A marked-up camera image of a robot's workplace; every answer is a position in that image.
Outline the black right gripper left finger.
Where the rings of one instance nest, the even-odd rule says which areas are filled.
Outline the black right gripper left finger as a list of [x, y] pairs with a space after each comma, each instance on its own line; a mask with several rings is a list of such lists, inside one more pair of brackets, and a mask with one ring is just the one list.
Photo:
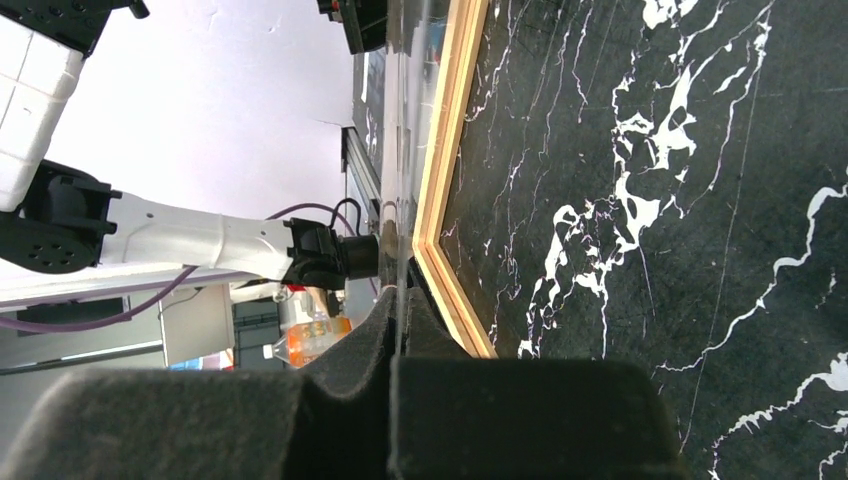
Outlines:
[[5, 479], [383, 479], [395, 289], [298, 370], [84, 370], [36, 404]]

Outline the clear plastic cover sheet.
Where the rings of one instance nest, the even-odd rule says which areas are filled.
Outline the clear plastic cover sheet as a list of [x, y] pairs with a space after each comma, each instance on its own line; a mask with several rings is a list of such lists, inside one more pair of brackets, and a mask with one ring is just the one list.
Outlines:
[[394, 292], [395, 353], [409, 338], [413, 236], [449, 1], [390, 1], [383, 90], [381, 280]]

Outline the light wooden picture frame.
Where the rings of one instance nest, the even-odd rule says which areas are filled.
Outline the light wooden picture frame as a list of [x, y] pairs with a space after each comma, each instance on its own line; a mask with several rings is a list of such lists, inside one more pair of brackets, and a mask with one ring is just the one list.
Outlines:
[[451, 3], [412, 236], [415, 259], [449, 334], [478, 358], [494, 358], [495, 348], [439, 239], [489, 5], [483, 0]]

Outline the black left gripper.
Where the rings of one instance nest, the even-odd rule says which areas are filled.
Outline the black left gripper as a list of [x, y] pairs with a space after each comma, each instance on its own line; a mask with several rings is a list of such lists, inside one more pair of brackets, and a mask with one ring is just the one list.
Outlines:
[[319, 12], [343, 26], [352, 55], [382, 49], [387, 42], [387, 0], [317, 0]]

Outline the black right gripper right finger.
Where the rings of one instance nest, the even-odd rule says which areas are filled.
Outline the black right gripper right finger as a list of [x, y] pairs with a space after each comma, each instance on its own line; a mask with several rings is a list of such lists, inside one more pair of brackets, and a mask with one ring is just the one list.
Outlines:
[[474, 358], [419, 291], [390, 297], [392, 478], [682, 477], [669, 415], [642, 368]]

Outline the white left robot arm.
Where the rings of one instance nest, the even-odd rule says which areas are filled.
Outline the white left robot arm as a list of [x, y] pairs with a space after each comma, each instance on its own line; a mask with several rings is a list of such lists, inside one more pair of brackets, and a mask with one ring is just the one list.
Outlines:
[[47, 159], [52, 135], [112, 12], [141, 1], [5, 1], [1, 5], [1, 257], [40, 274], [170, 262], [339, 290], [378, 272], [372, 234], [332, 223], [245, 219], [115, 190]]

